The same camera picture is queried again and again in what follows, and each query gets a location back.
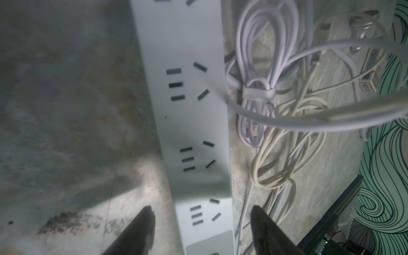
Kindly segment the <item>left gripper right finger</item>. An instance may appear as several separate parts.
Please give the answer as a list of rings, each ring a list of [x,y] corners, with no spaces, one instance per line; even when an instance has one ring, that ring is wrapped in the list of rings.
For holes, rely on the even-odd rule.
[[[304,255],[260,206],[253,206],[251,230],[257,255]]]

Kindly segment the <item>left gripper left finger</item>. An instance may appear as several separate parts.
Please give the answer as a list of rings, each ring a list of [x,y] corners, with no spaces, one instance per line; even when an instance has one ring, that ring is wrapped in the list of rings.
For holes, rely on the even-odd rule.
[[[154,244],[156,217],[145,206],[103,255],[148,255]]]

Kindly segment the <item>white power strip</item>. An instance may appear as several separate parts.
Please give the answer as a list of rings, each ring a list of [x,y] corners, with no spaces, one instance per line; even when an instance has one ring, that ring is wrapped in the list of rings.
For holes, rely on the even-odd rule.
[[[235,253],[220,1],[132,1],[183,252]]]

